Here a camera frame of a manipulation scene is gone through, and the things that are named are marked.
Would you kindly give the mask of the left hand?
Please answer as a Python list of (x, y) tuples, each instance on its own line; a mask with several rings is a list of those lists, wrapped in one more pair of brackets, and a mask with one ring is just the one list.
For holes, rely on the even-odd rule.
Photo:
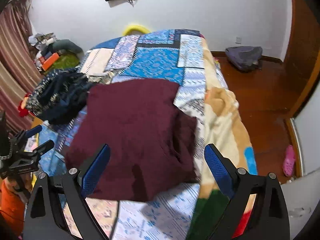
[(19, 196), (23, 204), (27, 204), (33, 189), (32, 179), (31, 173), (25, 173), (7, 177), (4, 183), (9, 191)]

